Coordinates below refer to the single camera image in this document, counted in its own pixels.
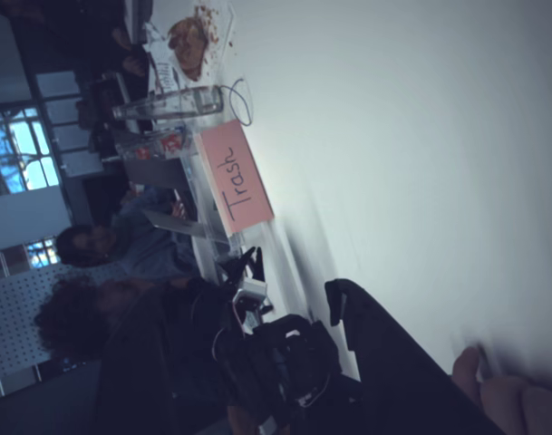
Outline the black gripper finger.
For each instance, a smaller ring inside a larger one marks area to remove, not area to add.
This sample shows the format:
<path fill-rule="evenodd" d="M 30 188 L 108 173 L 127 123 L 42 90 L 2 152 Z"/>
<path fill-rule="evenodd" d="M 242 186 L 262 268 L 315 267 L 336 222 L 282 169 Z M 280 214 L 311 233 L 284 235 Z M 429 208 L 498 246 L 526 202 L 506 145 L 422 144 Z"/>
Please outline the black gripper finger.
<path fill-rule="evenodd" d="M 499 434 L 492 422 L 363 288 L 326 282 L 330 321 L 344 328 L 362 398 L 346 434 Z"/>

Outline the man's right hand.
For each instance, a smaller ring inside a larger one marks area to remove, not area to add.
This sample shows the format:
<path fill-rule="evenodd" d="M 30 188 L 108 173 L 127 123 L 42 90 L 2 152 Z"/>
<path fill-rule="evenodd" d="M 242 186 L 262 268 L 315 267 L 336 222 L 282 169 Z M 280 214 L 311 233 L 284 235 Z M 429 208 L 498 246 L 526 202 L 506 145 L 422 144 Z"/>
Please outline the man's right hand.
<path fill-rule="evenodd" d="M 505 434 L 552 434 L 552 391 L 518 376 L 484 377 L 481 352 L 467 347 L 451 379 Z"/>

